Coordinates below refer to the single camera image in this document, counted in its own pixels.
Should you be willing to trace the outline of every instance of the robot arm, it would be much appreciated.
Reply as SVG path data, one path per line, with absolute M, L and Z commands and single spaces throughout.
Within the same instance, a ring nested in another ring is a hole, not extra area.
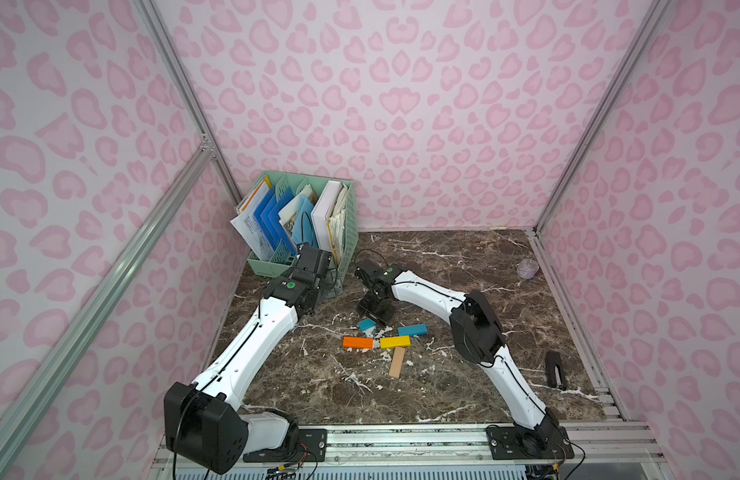
M 216 473 L 229 471 L 249 452 L 296 450 L 298 426 L 282 412 L 238 415 L 250 381 L 298 318 L 314 311 L 330 253 L 299 246 L 290 272 L 269 282 L 250 320 L 190 385 L 176 382 L 165 394 L 166 446 Z
M 564 443 L 566 434 L 556 416 L 514 364 L 498 318 L 483 293 L 456 292 L 400 266 L 382 269 L 369 260 L 357 266 L 355 276 L 368 288 L 360 312 L 375 321 L 385 324 L 390 320 L 394 299 L 420 306 L 450 325 L 456 351 L 479 365 L 506 401 L 526 455 L 539 457 L 548 447 Z
M 324 250 L 299 246 L 292 271 L 263 289 L 256 312 L 218 359 L 190 385 L 177 382 L 168 390 L 164 406 L 169 450 L 219 474 L 228 472 L 244 453 L 296 450 L 298 427 L 293 418 L 282 412 L 241 416 L 236 411 L 276 344 L 299 317 L 313 312 L 330 258 Z M 508 404 L 526 456 L 550 456 L 548 448 L 566 440 L 552 411 L 511 359 L 498 318 L 481 292 L 456 292 L 399 266 L 383 270 L 370 261 L 357 266 L 355 275 L 368 288 L 358 308 L 377 322 L 390 320 L 392 300 L 401 300 L 450 325 L 455 349 L 485 371 Z

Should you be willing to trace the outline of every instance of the blue wooden block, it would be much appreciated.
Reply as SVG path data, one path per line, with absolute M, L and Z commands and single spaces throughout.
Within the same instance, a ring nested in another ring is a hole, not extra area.
M 370 320 L 370 319 L 364 319 L 363 321 L 361 321 L 361 322 L 359 323 L 359 329 L 360 329 L 361 331 L 363 331 L 363 332 L 365 332 L 365 331 L 367 331 L 367 330 L 370 330 L 370 329 L 371 329 L 371 328 L 373 328 L 374 326 L 375 326 L 375 322 L 373 322 L 373 321 L 372 321 L 372 320 Z
M 426 335 L 427 333 L 428 330 L 426 329 L 425 323 L 422 323 L 421 325 L 401 326 L 398 329 L 399 336 Z

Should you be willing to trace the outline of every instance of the clear plastic object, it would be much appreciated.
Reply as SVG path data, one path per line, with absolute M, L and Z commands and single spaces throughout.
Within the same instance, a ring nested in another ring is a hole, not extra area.
M 538 265 L 538 262 L 531 258 L 526 258 L 519 262 L 519 265 L 517 265 L 517 274 L 521 278 L 529 280 L 538 273 L 539 268 L 540 266 Z

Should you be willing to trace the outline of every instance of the brown marble surface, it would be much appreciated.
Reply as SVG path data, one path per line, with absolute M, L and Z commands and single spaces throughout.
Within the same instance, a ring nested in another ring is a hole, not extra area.
M 521 280 L 516 266 L 534 258 L 524 232 L 442 231 L 360 234 L 361 248 L 384 255 L 426 280 L 452 290 L 481 290 L 498 314 L 511 355 L 533 389 L 560 419 L 600 420 L 604 412 L 578 352 L 541 272 Z M 364 257 L 381 263 L 375 254 Z M 266 360 L 245 397 L 244 412 L 278 408 L 301 424 L 509 422 L 506 403 L 479 367 L 463 361 L 452 348 L 447 323 L 408 303 L 396 302 L 396 327 L 425 323 L 428 335 L 413 337 L 405 353 L 402 377 L 388 375 L 389 352 L 342 348 L 344 336 L 362 336 L 356 305 L 363 285 L 346 275 L 345 293 L 320 303 L 298 322 Z M 214 356 L 218 356 L 248 321 L 268 279 L 242 274 Z M 545 385 L 544 355 L 558 350 L 570 390 Z

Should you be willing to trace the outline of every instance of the pink leopard print wall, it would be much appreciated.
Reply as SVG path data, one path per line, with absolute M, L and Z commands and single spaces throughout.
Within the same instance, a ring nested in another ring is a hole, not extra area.
M 243 191 L 351 178 L 409 230 L 533 225 L 650 2 L 158 4 Z
M 248 252 L 233 213 L 209 165 L 6 480 L 146 476 L 164 392 L 204 365 Z
M 544 242 L 677 480 L 740 479 L 740 1 L 680 3 Z
M 0 0 L 0 417 L 197 145 L 127 0 Z

